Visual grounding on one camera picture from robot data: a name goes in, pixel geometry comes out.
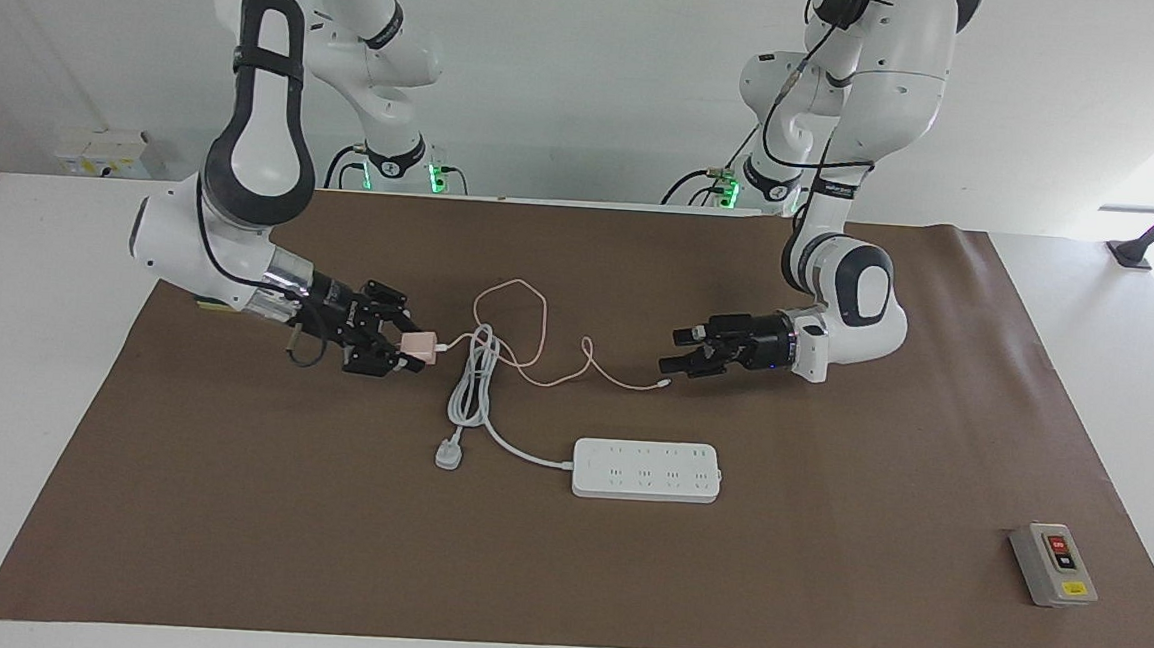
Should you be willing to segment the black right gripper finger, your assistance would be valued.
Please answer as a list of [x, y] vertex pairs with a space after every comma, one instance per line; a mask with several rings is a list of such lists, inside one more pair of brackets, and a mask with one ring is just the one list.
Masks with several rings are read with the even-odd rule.
[[394, 325], [399, 331], [410, 332], [411, 312], [409, 312], [409, 296], [402, 291], [394, 289], [390, 285], [368, 280], [358, 293], [360, 297], [360, 311], [372, 318], [376, 318], [379, 324], [385, 322]]
[[342, 371], [381, 379], [390, 372], [422, 372], [424, 360], [405, 354], [384, 336], [362, 334], [343, 342]]

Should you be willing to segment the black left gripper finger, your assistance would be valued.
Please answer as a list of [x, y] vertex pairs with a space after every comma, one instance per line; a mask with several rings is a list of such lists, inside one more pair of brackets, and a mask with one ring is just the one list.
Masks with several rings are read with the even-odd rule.
[[682, 374], [685, 377], [719, 377], [729, 370], [732, 363], [739, 362], [739, 355], [732, 351], [699, 351], [685, 355], [661, 357], [658, 371], [665, 375]]
[[712, 347], [713, 351], [728, 351], [732, 345], [733, 319], [711, 317], [709, 321], [692, 327], [674, 330], [673, 345]]

